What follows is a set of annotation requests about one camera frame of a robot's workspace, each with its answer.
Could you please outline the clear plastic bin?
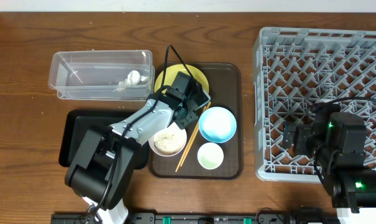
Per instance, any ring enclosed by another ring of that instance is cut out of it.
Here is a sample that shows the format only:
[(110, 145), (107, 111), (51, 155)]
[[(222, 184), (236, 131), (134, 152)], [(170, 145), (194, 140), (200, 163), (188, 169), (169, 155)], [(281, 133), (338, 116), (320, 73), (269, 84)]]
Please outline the clear plastic bin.
[[(140, 73), (140, 82), (114, 91), (132, 70)], [(48, 87), (65, 100), (144, 101), (154, 90), (154, 72), (149, 50), (57, 52)]]

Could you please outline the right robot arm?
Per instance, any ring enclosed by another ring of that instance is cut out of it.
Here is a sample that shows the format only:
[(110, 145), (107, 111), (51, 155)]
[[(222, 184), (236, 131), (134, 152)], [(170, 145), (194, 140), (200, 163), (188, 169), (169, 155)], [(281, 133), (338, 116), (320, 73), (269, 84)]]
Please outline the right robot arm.
[(319, 103), (312, 124), (284, 122), (282, 146), (313, 158), (340, 223), (376, 223), (376, 171), (366, 167), (364, 120), (338, 104)]

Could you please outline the brown serving tray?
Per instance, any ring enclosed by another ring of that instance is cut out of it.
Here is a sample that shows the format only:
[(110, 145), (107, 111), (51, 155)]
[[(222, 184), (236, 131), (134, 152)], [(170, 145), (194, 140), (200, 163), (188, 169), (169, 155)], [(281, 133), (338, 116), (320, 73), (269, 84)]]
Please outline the brown serving tray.
[(228, 109), (237, 121), (234, 136), (221, 144), (224, 161), (214, 170), (206, 170), (200, 166), (196, 155), (199, 147), (207, 143), (207, 140), (198, 133), (183, 165), (177, 172), (175, 172), (175, 169), (181, 154), (163, 157), (155, 152), (151, 152), (149, 156), (149, 171), (159, 178), (235, 179), (241, 174), (244, 166), (241, 73), (235, 65), (230, 63), (195, 63), (193, 66), (202, 71), (209, 81), (210, 107), (221, 106)]

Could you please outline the white napkin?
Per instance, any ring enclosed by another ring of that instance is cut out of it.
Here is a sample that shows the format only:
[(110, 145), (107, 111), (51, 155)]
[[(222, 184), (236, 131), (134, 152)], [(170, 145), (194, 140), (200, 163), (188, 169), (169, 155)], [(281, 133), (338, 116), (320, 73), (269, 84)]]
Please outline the white napkin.
[(140, 82), (141, 75), (137, 70), (132, 70), (124, 81), (120, 81), (114, 91), (121, 92), (129, 86), (136, 85)]

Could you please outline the small white green cup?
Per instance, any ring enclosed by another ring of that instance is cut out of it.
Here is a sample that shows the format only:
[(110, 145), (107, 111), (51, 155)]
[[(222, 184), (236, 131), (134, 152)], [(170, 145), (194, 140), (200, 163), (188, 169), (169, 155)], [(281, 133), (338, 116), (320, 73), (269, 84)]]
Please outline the small white green cup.
[(222, 164), (224, 153), (218, 144), (207, 142), (198, 149), (197, 159), (204, 169), (213, 170)]

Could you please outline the black waste tray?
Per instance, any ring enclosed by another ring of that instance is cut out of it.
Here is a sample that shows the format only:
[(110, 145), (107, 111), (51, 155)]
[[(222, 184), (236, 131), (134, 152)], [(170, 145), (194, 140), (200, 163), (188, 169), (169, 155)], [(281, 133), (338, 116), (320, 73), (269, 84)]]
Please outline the black waste tray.
[(58, 162), (69, 167), (86, 131), (92, 126), (109, 126), (118, 123), (134, 111), (123, 110), (72, 110), (67, 114)]

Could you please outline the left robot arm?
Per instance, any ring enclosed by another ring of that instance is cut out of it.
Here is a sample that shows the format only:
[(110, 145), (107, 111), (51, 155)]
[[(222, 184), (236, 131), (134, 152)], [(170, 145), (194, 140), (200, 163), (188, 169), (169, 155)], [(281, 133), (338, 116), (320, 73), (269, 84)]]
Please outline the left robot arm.
[(192, 75), (177, 73), (130, 117), (109, 126), (89, 128), (74, 154), (66, 156), (65, 184), (89, 203), (85, 214), (65, 223), (124, 223), (128, 211), (122, 198), (139, 161), (142, 146), (175, 123), (180, 129), (195, 121), (197, 110), (211, 97)]

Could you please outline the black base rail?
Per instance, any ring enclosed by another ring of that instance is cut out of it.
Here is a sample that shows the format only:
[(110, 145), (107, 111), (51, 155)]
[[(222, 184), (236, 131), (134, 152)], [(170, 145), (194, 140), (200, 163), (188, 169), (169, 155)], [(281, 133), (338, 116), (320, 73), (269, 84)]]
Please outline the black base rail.
[(277, 224), (277, 223), (339, 223), (334, 217), (322, 217), (320, 214), (301, 212), (297, 214), (263, 213), (250, 215), (155, 215), (153, 213), (135, 213), (129, 215), (127, 224)]

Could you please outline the grey dishwasher rack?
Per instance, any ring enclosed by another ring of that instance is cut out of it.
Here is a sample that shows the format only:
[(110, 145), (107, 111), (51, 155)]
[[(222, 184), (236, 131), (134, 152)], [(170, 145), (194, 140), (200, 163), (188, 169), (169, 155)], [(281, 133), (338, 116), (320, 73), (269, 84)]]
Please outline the grey dishwasher rack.
[(318, 182), (311, 158), (283, 148), (283, 124), (311, 124), (310, 106), (333, 99), (364, 119), (364, 164), (376, 171), (376, 31), (264, 27), (252, 52), (260, 180)]

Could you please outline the yellow plate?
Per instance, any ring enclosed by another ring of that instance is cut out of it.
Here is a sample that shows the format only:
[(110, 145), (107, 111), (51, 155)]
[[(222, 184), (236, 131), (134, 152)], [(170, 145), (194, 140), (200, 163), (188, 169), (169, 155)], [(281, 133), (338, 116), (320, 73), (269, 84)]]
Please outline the yellow plate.
[[(187, 65), (187, 68), (189, 69), (193, 77), (201, 83), (202, 88), (207, 93), (209, 93), (209, 83), (204, 73), (192, 65)], [(171, 65), (167, 67), (164, 85), (171, 86), (178, 72), (183, 72), (185, 74), (188, 74), (187, 70), (182, 64), (176, 64), (176, 65)], [(159, 74), (159, 76), (157, 77), (155, 81), (154, 92), (156, 92), (161, 87), (162, 80), (163, 80), (163, 72)]]

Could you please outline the white rice bowl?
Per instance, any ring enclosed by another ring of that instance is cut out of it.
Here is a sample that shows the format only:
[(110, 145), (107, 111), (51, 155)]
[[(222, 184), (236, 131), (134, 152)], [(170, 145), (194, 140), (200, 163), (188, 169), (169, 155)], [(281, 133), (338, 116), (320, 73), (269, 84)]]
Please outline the white rice bowl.
[(181, 152), (187, 142), (185, 129), (180, 129), (176, 123), (157, 132), (149, 139), (149, 146), (154, 153), (164, 157), (171, 157)]

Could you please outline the light blue bowl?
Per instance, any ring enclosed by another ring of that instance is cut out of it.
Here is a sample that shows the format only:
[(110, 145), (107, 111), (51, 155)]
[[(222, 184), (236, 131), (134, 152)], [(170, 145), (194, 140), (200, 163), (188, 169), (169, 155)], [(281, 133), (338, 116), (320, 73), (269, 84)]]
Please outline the light blue bowl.
[(236, 133), (237, 120), (226, 108), (207, 109), (199, 119), (199, 131), (202, 137), (213, 143), (229, 141)]

